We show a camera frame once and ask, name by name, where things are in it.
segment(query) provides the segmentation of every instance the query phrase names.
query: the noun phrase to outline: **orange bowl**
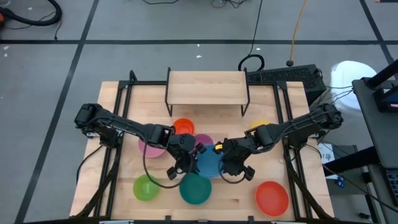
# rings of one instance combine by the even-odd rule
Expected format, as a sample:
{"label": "orange bowl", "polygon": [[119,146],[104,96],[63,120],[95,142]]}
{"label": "orange bowl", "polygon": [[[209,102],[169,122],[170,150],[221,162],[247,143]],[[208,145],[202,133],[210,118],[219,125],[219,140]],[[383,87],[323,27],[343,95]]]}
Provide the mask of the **orange bowl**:
{"label": "orange bowl", "polygon": [[258,208],[266,215],[278,217],[286,212],[289,206],[289,196],[286,190],[274,181],[265,181],[255,193]]}
{"label": "orange bowl", "polygon": [[174,127],[176,134],[193,134],[195,129],[192,121],[187,118],[180,118],[174,121]]}

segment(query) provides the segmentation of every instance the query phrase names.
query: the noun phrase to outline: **green bowl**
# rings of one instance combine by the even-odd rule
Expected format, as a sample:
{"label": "green bowl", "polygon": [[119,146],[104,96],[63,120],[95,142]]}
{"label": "green bowl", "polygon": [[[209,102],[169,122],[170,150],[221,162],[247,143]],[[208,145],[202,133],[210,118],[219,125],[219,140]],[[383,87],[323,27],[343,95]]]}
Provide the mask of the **green bowl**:
{"label": "green bowl", "polygon": [[152,200],[157,195],[159,192],[159,187],[152,183],[148,176],[144,174],[138,177],[132,190],[138,200],[147,202]]}
{"label": "green bowl", "polygon": [[191,205],[200,205],[210,197],[211,182],[198,174],[189,173],[180,184],[181,197]]}

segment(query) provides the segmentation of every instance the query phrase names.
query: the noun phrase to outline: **yellow cable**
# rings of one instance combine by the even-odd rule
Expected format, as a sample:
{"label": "yellow cable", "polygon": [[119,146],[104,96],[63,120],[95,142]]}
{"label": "yellow cable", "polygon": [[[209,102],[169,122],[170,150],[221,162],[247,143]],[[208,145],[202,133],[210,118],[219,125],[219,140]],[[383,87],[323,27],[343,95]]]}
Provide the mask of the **yellow cable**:
{"label": "yellow cable", "polygon": [[292,60],[292,58],[293,58],[294,41],[296,39],[297,27],[299,26],[299,23],[300,23],[300,20],[301,20],[301,16],[303,15],[303,11],[304,11],[306,3],[307,3],[307,0],[304,0],[303,6],[301,7],[301,10],[300,10],[300,14],[298,15],[296,26],[294,27],[293,40],[292,40],[292,49],[290,50],[290,60]]}

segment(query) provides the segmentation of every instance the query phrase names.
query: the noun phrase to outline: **wooden platform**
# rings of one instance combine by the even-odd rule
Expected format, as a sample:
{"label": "wooden platform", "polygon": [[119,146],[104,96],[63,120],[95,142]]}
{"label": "wooden platform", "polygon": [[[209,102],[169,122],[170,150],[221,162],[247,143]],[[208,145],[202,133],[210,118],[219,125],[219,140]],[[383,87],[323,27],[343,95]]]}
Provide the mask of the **wooden platform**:
{"label": "wooden platform", "polygon": [[[99,93],[98,103],[110,111],[113,110],[117,85],[117,82],[104,82]],[[165,86],[133,86],[128,118],[140,123],[165,125],[172,125],[179,118],[189,118],[195,124],[196,134],[208,134],[214,142],[225,137],[241,137],[256,119],[267,119],[272,123],[278,123],[272,87],[250,86],[249,88],[251,105],[245,117],[241,116],[238,105],[182,105],[174,108],[173,116],[169,117],[164,103]],[[293,116],[297,117],[308,113],[302,83],[288,83],[288,92]],[[285,109],[281,91],[280,100],[282,108]],[[257,221],[294,219],[291,204],[282,216],[269,217],[261,213],[254,202],[256,187],[267,180],[282,184],[287,189],[290,198],[281,143],[278,143],[273,150],[267,153],[249,157],[245,164],[256,170],[252,181],[231,185],[220,178],[213,179],[213,191],[209,200],[203,205],[194,206],[183,201],[178,188],[160,189],[157,197],[151,202],[141,202],[135,198],[132,191],[134,181],[144,174],[142,154],[138,150],[137,140],[137,137],[128,134],[124,137],[112,212],[113,219],[164,220],[166,215],[171,215],[173,220],[247,220],[250,215],[254,216]],[[315,141],[309,141],[309,144],[314,147],[317,146]],[[97,147],[98,139],[88,140],[85,156]],[[309,191],[324,210],[333,216],[330,196],[318,153],[308,147],[301,150],[301,156]],[[83,166],[70,212],[71,215],[78,213],[97,189],[103,158],[104,150],[95,154]],[[167,185],[175,183],[175,181],[170,181],[166,174],[166,170],[173,164],[174,160],[167,153],[155,159],[147,159],[149,173]],[[297,192],[301,216],[304,217],[302,196],[298,188]],[[107,199],[108,193],[106,192],[101,214],[104,214]]]}
{"label": "wooden platform", "polygon": [[171,71],[170,105],[246,105],[245,72]]}

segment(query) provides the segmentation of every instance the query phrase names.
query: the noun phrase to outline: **yellow bowl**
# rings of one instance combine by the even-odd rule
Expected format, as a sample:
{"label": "yellow bowl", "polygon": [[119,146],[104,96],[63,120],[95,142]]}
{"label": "yellow bowl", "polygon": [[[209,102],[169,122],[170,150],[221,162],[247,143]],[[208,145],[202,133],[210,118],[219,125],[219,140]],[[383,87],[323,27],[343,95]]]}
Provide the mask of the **yellow bowl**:
{"label": "yellow bowl", "polygon": [[258,127],[258,126],[263,125],[263,124],[264,124],[264,125],[269,124],[269,121],[268,121],[268,120],[265,120],[265,119],[258,119],[258,120],[255,120],[255,121],[253,121],[253,123],[251,123],[250,129],[255,128],[255,127]]}

